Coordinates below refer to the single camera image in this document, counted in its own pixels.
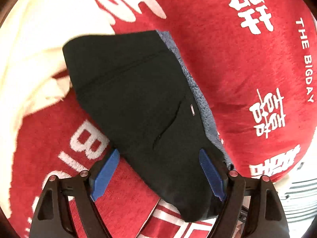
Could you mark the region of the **black pants grey patterned waistband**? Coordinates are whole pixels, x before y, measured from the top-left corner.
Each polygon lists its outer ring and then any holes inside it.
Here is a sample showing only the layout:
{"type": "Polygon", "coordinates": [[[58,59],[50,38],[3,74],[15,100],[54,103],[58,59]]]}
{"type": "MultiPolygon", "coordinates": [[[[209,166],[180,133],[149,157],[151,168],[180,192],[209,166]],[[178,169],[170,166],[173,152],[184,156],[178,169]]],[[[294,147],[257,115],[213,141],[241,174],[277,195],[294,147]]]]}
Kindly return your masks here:
{"type": "Polygon", "coordinates": [[[232,164],[171,34],[79,36],[62,51],[79,105],[143,181],[184,221],[217,216],[199,153],[232,164]]]}

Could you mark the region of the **red blanket white characters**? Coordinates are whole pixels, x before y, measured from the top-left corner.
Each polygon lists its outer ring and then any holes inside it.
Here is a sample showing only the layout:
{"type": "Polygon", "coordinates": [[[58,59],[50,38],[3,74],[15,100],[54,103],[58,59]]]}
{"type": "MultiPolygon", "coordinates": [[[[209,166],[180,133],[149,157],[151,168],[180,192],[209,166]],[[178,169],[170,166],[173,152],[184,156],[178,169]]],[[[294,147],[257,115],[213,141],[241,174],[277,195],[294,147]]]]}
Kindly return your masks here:
{"type": "MultiPolygon", "coordinates": [[[[316,24],[303,0],[95,2],[115,19],[114,33],[80,36],[171,34],[211,109],[229,169],[275,183],[316,156],[316,24]]],[[[18,236],[30,237],[51,175],[74,177],[114,149],[79,105],[67,66],[53,75],[17,134],[7,218],[18,236]]],[[[95,205],[113,237],[207,237],[217,217],[184,221],[121,154],[95,205]]]]}

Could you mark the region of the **cream white quilt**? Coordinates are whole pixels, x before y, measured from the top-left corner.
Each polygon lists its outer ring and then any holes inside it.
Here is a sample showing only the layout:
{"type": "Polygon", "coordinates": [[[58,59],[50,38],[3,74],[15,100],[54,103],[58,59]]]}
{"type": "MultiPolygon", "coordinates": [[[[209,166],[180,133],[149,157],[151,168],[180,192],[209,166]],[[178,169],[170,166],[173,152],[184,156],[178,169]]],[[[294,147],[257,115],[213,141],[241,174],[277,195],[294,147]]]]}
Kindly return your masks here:
{"type": "Polygon", "coordinates": [[[17,134],[35,96],[66,67],[71,38],[113,34],[115,19],[95,0],[19,0],[1,27],[1,208],[11,215],[10,187],[17,134]]]}

